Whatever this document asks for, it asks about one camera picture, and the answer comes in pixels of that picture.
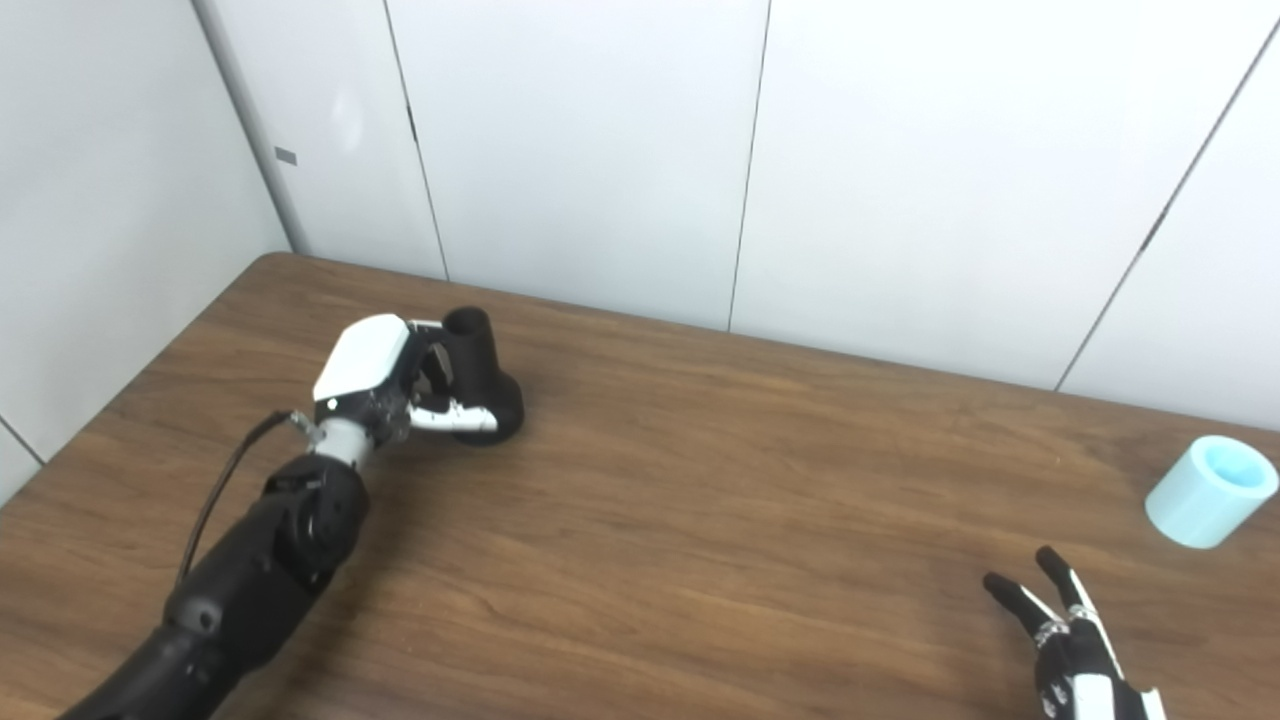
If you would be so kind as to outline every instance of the robotic hand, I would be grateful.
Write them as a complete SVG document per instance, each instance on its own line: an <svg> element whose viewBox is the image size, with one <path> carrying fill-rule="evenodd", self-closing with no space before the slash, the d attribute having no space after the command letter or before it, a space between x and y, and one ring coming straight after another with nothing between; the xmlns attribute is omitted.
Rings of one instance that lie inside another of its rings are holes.
<svg viewBox="0 0 1280 720"><path fill-rule="evenodd" d="M1160 691L1139 693L1124 679L1111 639L1075 570L1052 547L1036 562L1066 605L1062 620L1023 585L988 573L983 587L1036 643L1036 689L1050 720L1165 720Z"/></svg>
<svg viewBox="0 0 1280 720"><path fill-rule="evenodd" d="M178 584L151 637L63 720L205 720L241 678L269 662L355 548L369 509L360 477L372 451L411 429L468 445L507 439L524 423L520 386L498 368L489 316L443 322L365 318L338 338L316 380L312 423L275 413L233 454L201 511ZM191 569L200 528L239 456L289 420L310 448Z"/></svg>

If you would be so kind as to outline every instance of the panel seam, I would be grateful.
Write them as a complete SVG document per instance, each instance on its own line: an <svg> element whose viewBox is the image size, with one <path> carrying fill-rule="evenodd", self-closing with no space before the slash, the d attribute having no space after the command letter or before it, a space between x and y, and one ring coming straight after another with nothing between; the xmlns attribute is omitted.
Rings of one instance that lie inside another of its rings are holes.
<svg viewBox="0 0 1280 720"><path fill-rule="evenodd" d="M737 302L737 272L742 266L742 233L746 229L746 201L751 192L751 164L755 160L755 128L760 123L760 91L764 87L764 58L769 51L769 20L773 0L764 8L764 38L760 42L760 73L755 78L755 108L751 111L751 141L746 147L746 179L742 182L742 214L737 220L737 250L733 254L733 283L728 291L728 320L724 332L733 332L733 305Z"/></svg>
<svg viewBox="0 0 1280 720"><path fill-rule="evenodd" d="M440 268L444 269L444 279L449 277L449 259L444 254L444 237L440 234L440 220L435 217L435 199L431 197L431 182L426 179L426 161L422 159L422 145L419 142L416 120L413 119L413 104L408 99L408 85L404 82L404 64L399 58L399 44L396 41L396 24L392 22L392 9L383 0L383 14L387 17L387 33L392 38L392 54L396 56L396 73L401 81L401 94L404 96L404 113L410 118L413 147L417 149L417 169L422 174L422 190L426 191L426 208L431 211L431 229L435 231L435 249L440 252Z"/></svg>
<svg viewBox="0 0 1280 720"><path fill-rule="evenodd" d="M27 442L27 438L22 437L22 434L18 433L18 430L9 424L9 420L6 420L4 415L0 415L0 427L9 430L9 434L13 436L13 439L18 441L18 445L20 445L22 448L26 450L27 454L31 455L36 460L36 462L40 464L41 468L45 466L45 459L41 457L38 452L36 452L35 447L31 447L31 443Z"/></svg>
<svg viewBox="0 0 1280 720"><path fill-rule="evenodd" d="M1111 306L1115 304L1116 297L1120 295L1120 291L1124 288L1125 282L1129 279L1129 274L1133 273L1133 269L1138 265L1138 260L1142 259L1143 254L1147 251L1147 247L1151 246L1151 241L1156 237L1156 233L1160 232L1160 227L1165 223L1165 218L1169 215L1170 208L1172 208L1174 201L1178 200L1178 196L1181 193L1183 187L1187 184L1187 181L1190 178L1192 173L1196 170L1196 167L1199 164L1201 158L1204 156L1204 151L1208 150L1208 146L1213 141L1213 137L1217 135L1217 131L1221 129L1222 123L1226 120L1228 113L1231 111L1231 108L1235 105L1235 101L1240 97L1240 92L1244 91L1244 86L1248 85L1249 78L1253 77L1253 70L1256 70L1258 64L1262 61L1262 56L1266 55L1267 47L1271 46L1271 41L1275 40L1277 31L1280 31L1280 18L1277 18L1276 23L1271 26L1271 32L1268 32L1267 37L1262 41L1262 47L1258 49L1258 53L1253 56L1253 60L1249 63L1249 67L1244 70L1244 76L1240 77L1240 82L1235 85L1235 90L1233 90L1231 96L1228 97L1226 105L1222 106L1222 111L1219 113L1217 119L1213 120L1213 127L1211 127L1208 135L1204 136L1204 142L1201 143L1199 149L1196 151L1196 155L1192 156L1192 161L1187 165L1187 172L1183 173L1183 177L1179 178L1178 184L1174 186L1172 193L1170 193L1169 200L1165 202L1165 206L1164 209L1161 209L1160 214L1156 215L1156 222L1152 223L1151 231L1147 232L1147 237L1143 238L1142 245L1138 247L1138 251L1134 252L1133 259L1129 260L1129 265L1125 268L1124 274L1120 275L1120 281L1116 282L1116 286L1111 290L1111 295L1107 296L1107 301L1102 305L1102 310L1098 311L1098 316L1093 319L1093 324L1089 327L1089 332L1084 333L1084 340L1080 341L1080 346L1075 348L1075 354L1071 356L1071 361L1068 363L1066 369L1062 370L1062 375L1057 379L1057 384L1053 386L1053 392L1062 391L1062 386L1066 383L1066 378L1071 375L1071 370L1075 369L1075 364L1080 360L1080 356L1084 355L1084 348L1088 347L1089 341L1093 340L1093 334L1097 333L1098 327L1102 325L1102 320L1106 318L1107 311L1110 311Z"/></svg>

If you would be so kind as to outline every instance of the robot finger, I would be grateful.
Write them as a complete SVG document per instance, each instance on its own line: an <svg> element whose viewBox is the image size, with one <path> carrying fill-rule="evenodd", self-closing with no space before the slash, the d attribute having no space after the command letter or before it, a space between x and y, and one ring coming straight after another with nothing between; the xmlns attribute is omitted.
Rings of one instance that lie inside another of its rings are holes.
<svg viewBox="0 0 1280 720"><path fill-rule="evenodd" d="M1080 582L1080 577L1075 574L1075 570L1057 553L1052 547L1044 546L1036 552L1036 562L1044 570L1050 580L1057 587L1059 594L1062 597L1062 605L1066 606L1068 616L1071 619L1071 638L1076 638L1076 620L1082 620L1092 625L1092 630L1088 630L1085 642L1091 643L1092 638L1097 638L1101 643L1101 648L1106 651L1106 656L1114 669L1114 675L1117 680L1124 680L1124 671L1120 669L1119 661L1116 661L1115 648L1111 646L1111 638L1107 635L1107 629L1102 624L1102 618L1098 616L1098 609L1093 605L1093 600L1089 597L1088 591L1084 589L1084 583Z"/></svg>
<svg viewBox="0 0 1280 720"><path fill-rule="evenodd" d="M1048 635L1068 630L1062 619L1044 605L1044 601L1019 583L998 573L987 573L982 579L982 587L991 593L991 597L996 598L996 602L1011 612L1014 618L1018 618L1027 634L1036 641L1037 647L1044 644Z"/></svg>

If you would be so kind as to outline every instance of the black fingertip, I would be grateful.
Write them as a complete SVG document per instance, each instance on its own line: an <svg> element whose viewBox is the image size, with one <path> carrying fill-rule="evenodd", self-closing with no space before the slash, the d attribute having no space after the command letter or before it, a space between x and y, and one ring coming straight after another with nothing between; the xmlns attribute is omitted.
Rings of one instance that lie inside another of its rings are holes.
<svg viewBox="0 0 1280 720"><path fill-rule="evenodd" d="M1010 580L1009 578L1001 575L1000 573L987 573L982 577L982 587L987 589L996 600L1000 600L1001 594L1010 592L1021 592L1018 583Z"/></svg>
<svg viewBox="0 0 1280 720"><path fill-rule="evenodd" d="M1014 618L1018 618L1018 621L1021 623L1023 629L1027 630L1028 635L1034 637L1041 625L1051 620L1051 618L1044 615L1044 611L1041 610L1041 607L1027 594L1023 585L998 573L987 573L983 575L982 587L991 593L991 597L993 597L1001 607L1012 614Z"/></svg>
<svg viewBox="0 0 1280 720"><path fill-rule="evenodd" d="M1070 607L1080 603L1080 593L1075 587L1075 580L1071 578L1071 566L1068 565L1066 560L1056 550L1047 544L1037 550L1036 564L1048 575L1050 580L1053 580L1053 585L1057 587L1057 594L1062 598L1062 605Z"/></svg>
<svg viewBox="0 0 1280 720"><path fill-rule="evenodd" d="M1039 565L1041 569L1044 570L1044 574L1050 578L1069 578L1071 574L1071 566L1066 564L1066 560L1062 560L1062 556L1047 544L1036 551L1036 564Z"/></svg>

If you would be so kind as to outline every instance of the black cylinder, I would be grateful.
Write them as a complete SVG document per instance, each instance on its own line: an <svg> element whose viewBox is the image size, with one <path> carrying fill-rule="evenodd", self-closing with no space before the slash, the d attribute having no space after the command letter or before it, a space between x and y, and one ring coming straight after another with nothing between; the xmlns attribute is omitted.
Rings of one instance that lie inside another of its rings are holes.
<svg viewBox="0 0 1280 720"><path fill-rule="evenodd" d="M453 372L451 395L465 407L488 407L498 420L498 432L453 436L467 445L495 445L516 434L525 421L525 401L520 384L498 366L489 315L479 307L458 307L442 325Z"/></svg>

